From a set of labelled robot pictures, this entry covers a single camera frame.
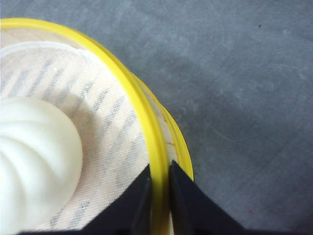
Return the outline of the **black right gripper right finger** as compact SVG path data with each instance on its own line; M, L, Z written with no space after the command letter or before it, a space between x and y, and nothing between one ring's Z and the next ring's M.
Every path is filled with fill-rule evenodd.
M170 205L175 232L242 231L242 225L209 199L176 161L170 165Z

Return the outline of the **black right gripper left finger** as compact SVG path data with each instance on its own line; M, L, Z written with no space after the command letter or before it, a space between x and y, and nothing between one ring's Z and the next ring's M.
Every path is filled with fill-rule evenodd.
M147 165L129 187L97 215L83 232L149 232L152 180Z

